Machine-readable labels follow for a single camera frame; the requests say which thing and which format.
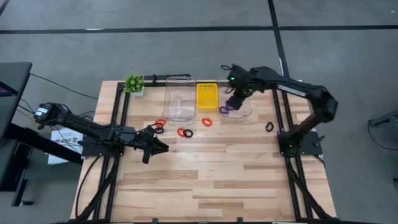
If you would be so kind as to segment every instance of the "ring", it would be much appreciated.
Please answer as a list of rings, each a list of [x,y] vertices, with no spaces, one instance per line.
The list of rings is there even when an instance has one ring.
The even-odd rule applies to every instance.
[[[203,118],[203,119],[201,120],[201,122],[202,122],[203,125],[206,126],[206,127],[210,127],[210,126],[213,124],[213,122],[212,122],[210,119],[208,119],[208,118]]]
[[[274,124],[272,122],[268,122],[266,125],[266,131],[271,132],[274,129]]]
[[[178,129],[177,129],[177,134],[178,134],[179,136],[181,136],[181,137],[185,137],[184,134],[181,133],[181,131],[184,132],[184,129],[183,129],[183,128],[178,128]]]
[[[222,70],[226,70],[226,71],[230,71],[232,68],[229,67],[228,65],[222,65],[222,66],[221,66],[221,69],[222,69]]]
[[[166,124],[166,120],[163,119],[163,118],[157,119],[157,120],[155,121],[155,124],[156,124],[156,126],[157,126],[158,128],[163,128],[163,126]]]
[[[193,136],[193,132],[192,132],[191,130],[189,130],[189,129],[183,130],[182,133],[183,133],[184,136],[187,137],[187,138],[192,138],[192,136]]]
[[[220,112],[220,114],[229,114],[229,111],[228,111],[227,107],[225,107],[225,106],[220,106],[218,111]]]

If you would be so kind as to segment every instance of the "yellow tray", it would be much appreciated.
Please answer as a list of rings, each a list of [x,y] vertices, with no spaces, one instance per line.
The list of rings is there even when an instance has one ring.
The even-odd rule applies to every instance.
[[[197,84],[197,106],[201,110],[218,109],[218,90],[215,83]]]

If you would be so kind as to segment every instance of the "floor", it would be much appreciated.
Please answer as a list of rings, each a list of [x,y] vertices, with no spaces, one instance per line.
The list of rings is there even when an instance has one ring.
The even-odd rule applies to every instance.
[[[272,26],[265,0],[0,0],[0,4],[0,61],[30,61],[32,73],[87,95],[98,95],[103,80],[121,80],[133,69],[143,75],[190,73],[215,78],[220,65],[236,63],[245,68],[266,65],[282,73],[272,30],[120,29],[79,34],[79,29]],[[393,0],[275,0],[274,4],[282,27],[398,24],[398,2]],[[51,32],[59,29],[69,31]],[[39,30],[50,32],[38,34]],[[398,176],[398,152],[377,147],[367,123],[397,109],[398,30],[281,29],[280,34],[290,77],[325,85],[340,103],[336,119],[317,128],[326,136],[322,148],[338,217],[395,223],[398,189],[392,177]],[[30,78],[22,98],[34,109],[46,101],[65,103],[75,113],[96,106],[95,100],[36,77]],[[14,122],[37,127],[19,113]],[[371,131],[381,144],[398,148],[388,127]],[[29,183],[25,198],[37,202],[30,208],[11,208],[12,194],[1,193],[0,223],[67,220],[77,178]]]

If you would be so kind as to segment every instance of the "wooden table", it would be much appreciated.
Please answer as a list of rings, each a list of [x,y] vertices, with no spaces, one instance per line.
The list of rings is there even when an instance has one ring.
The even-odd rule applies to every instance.
[[[110,122],[116,86],[117,81],[103,82],[95,122]],[[161,118],[164,95],[165,87],[146,87],[144,97],[131,98],[126,126],[141,129]],[[282,97],[279,99],[285,111]],[[289,101],[295,123],[309,115],[306,99],[290,95]],[[194,124],[184,127],[193,130],[191,139],[177,135],[179,126],[165,125],[165,133],[158,137],[170,146],[170,152],[152,157],[148,165],[141,162],[142,151],[126,148],[119,166],[111,221],[149,222],[159,218],[161,222],[226,222],[236,217],[246,221],[295,220],[285,162],[277,143],[272,92],[255,93],[250,103],[252,114],[239,124],[221,123],[217,111],[197,110]],[[213,125],[202,125],[202,118],[212,119]],[[267,133],[265,125],[269,121],[275,128]],[[93,159],[84,161],[80,181]],[[79,213],[97,191],[102,160],[83,185]],[[309,191],[326,212],[335,216],[323,164],[313,156],[302,156],[302,161]],[[297,192],[304,217],[302,194],[299,189]],[[104,217],[107,196],[105,192],[100,218]]]

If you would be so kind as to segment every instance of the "clear plastic bin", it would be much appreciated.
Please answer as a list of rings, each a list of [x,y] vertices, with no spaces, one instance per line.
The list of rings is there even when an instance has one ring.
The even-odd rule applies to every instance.
[[[192,77],[166,79],[163,117],[169,124],[193,122],[197,107],[197,82]]]
[[[243,122],[252,113],[250,107],[250,100],[246,98],[240,109],[233,110],[228,107],[226,101],[233,96],[233,91],[228,88],[228,81],[226,75],[222,76],[217,80],[218,86],[218,109],[220,114],[220,121],[222,122]]]

